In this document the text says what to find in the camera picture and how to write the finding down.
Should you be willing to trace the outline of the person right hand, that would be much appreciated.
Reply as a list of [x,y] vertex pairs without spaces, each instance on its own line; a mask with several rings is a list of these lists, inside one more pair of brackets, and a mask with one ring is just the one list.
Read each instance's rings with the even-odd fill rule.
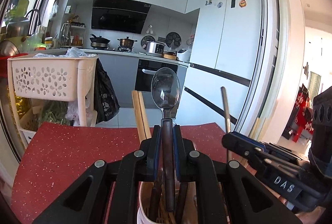
[[[276,196],[278,198],[279,201],[281,201],[285,206],[288,205],[288,201],[283,198],[281,195],[279,195],[278,193],[273,193],[274,196]],[[311,212],[300,212],[295,214],[302,223],[304,224],[314,224],[316,223],[319,218],[325,213],[326,208],[323,207],[317,207],[316,209],[314,209]]]

